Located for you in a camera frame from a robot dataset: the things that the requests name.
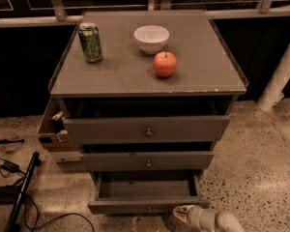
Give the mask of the grey bottom drawer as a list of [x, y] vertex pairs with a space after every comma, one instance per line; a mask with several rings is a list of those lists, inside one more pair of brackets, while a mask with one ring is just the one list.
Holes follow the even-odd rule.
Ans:
[[182, 205], [209, 204], [196, 170], [113, 171], [99, 173], [88, 208], [93, 214], [162, 214]]

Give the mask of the grey drawer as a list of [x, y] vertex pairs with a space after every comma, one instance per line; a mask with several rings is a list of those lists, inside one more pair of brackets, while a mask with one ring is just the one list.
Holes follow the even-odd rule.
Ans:
[[69, 98], [64, 126], [76, 144], [214, 141], [228, 123], [229, 97]]
[[162, 214], [182, 205], [209, 204], [196, 170], [113, 171], [99, 173], [88, 208], [93, 214]]
[[206, 169], [210, 148], [203, 142], [85, 145], [80, 158], [93, 171]]

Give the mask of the grey top drawer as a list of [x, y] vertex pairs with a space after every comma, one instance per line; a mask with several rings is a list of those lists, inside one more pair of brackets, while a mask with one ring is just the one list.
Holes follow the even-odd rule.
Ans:
[[76, 144], [214, 141], [228, 123], [229, 97], [69, 98], [64, 126]]

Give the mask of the grey middle drawer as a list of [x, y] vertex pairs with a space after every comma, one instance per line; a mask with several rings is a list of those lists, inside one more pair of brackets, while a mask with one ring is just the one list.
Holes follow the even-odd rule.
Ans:
[[80, 158], [93, 171], [206, 169], [210, 148], [203, 142], [85, 145]]

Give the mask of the grey drawer cabinet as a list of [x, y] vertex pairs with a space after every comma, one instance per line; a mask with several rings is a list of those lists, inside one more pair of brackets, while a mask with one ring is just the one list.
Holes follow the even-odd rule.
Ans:
[[[201, 11], [88, 12], [83, 19], [100, 30], [103, 57], [84, 60], [80, 40], [73, 37], [50, 95], [62, 104], [69, 98], [229, 97], [234, 101], [247, 89], [240, 68], [208, 17]], [[167, 78], [153, 70], [153, 58], [136, 44], [134, 31], [158, 25], [170, 33], [167, 51], [177, 58]]]

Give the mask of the red apple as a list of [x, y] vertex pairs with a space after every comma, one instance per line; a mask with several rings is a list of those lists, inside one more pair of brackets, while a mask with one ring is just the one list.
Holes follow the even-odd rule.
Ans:
[[167, 51], [159, 52], [153, 59], [153, 70], [158, 77], [170, 77], [177, 68], [176, 56]]

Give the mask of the open cardboard box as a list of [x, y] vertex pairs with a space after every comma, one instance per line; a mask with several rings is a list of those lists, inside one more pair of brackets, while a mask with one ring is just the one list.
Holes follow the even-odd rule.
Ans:
[[56, 162], [80, 161], [79, 149], [71, 143], [63, 126], [63, 112], [57, 100], [49, 100], [37, 137]]

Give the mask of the black pole stand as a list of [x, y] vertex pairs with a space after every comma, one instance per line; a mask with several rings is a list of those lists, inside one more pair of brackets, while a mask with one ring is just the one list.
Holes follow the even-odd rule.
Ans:
[[20, 187], [16, 188], [10, 186], [10, 189], [15, 192], [16, 197], [8, 222], [5, 226], [4, 232], [19, 232], [20, 226], [16, 223], [18, 214], [24, 202], [25, 195], [27, 194], [27, 190], [29, 188], [31, 179], [33, 178], [34, 170], [40, 163], [41, 163], [40, 154], [38, 152], [35, 152], [29, 162], [23, 182], [20, 185]]

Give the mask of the white ceramic bowl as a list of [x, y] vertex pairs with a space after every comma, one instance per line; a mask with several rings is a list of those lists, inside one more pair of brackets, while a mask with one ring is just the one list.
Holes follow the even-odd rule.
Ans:
[[146, 25], [134, 31], [138, 47], [146, 54], [157, 54], [166, 46], [169, 39], [167, 29], [157, 25]]

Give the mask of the black power adapter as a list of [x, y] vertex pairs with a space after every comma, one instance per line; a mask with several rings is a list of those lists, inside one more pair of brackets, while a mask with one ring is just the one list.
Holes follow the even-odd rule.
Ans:
[[9, 162], [9, 161], [4, 161], [0, 167], [4, 170], [7, 170], [12, 173], [16, 173], [19, 170], [19, 166], [15, 163]]

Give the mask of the green soda can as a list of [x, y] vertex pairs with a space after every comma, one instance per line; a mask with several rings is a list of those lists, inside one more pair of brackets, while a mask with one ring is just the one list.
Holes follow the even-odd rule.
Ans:
[[78, 27], [78, 37], [85, 61], [88, 63], [99, 62], [102, 59], [102, 46], [96, 24], [81, 23]]

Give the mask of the white diagonal post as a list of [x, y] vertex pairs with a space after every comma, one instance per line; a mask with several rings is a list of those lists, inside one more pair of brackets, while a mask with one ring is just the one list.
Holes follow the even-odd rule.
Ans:
[[283, 98], [283, 89], [290, 80], [290, 43], [281, 57], [275, 71], [264, 89], [257, 106], [265, 111], [270, 111]]

